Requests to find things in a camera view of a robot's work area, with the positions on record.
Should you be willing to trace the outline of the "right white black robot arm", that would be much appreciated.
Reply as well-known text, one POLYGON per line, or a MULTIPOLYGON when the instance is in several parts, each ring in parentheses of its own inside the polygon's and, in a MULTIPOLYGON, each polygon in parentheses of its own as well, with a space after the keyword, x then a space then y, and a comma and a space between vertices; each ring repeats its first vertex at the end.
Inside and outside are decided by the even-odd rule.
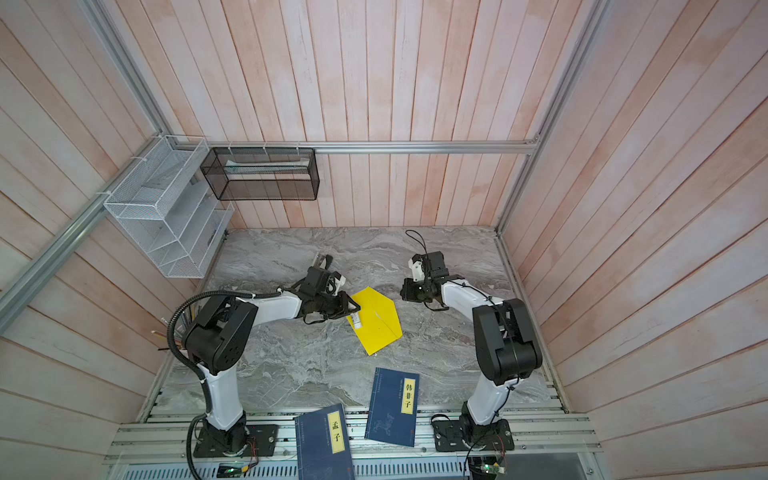
POLYGON ((457 420, 432 420, 439 451, 512 449, 511 430, 501 411, 511 393, 543 363, 543 353, 525 303, 503 300, 449 273, 439 252, 416 254, 409 260, 411 276, 404 280, 403 300, 455 310, 472 323, 480 377, 462 405, 457 420))

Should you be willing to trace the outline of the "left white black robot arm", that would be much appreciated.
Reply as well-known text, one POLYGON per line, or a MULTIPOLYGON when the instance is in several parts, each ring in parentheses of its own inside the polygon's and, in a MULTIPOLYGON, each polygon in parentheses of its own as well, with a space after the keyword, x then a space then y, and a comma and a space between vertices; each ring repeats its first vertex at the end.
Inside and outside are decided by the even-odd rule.
POLYGON ((345 277, 311 267, 294 285, 270 293, 210 290, 185 300, 167 323, 171 354, 197 377, 205 412, 188 429, 186 456, 242 456, 256 447, 238 393, 236 366, 252 329, 313 314, 321 323, 351 316, 362 307, 343 290, 345 277))

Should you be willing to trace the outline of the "yellow envelope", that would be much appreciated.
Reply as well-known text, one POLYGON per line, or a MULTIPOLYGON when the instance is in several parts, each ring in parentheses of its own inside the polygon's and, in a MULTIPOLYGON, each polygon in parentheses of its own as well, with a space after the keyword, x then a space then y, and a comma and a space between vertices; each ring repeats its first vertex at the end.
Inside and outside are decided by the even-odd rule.
POLYGON ((393 300, 370 287, 352 295, 351 299, 360 306, 357 312, 362 327, 353 328, 351 315, 347 316, 347 321, 369 356, 403 336, 393 300))

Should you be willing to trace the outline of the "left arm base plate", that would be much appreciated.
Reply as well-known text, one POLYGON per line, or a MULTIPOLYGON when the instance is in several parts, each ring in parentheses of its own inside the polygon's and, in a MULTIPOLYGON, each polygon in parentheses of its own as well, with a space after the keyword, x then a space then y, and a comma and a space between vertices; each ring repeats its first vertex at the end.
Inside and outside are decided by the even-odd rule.
POLYGON ((195 459, 272 457, 277 439, 276 424, 235 425, 224 431, 203 422, 200 433, 195 437, 192 456, 195 459))

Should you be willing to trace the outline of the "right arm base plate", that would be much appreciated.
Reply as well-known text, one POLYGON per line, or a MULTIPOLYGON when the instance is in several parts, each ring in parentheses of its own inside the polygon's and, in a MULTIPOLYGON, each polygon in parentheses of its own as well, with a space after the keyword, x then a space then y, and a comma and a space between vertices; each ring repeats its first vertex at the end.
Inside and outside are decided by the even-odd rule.
POLYGON ((476 425, 469 415, 458 420, 438 413, 430 418, 435 449, 438 452, 513 451, 515 444, 509 423, 497 420, 489 425, 476 425))

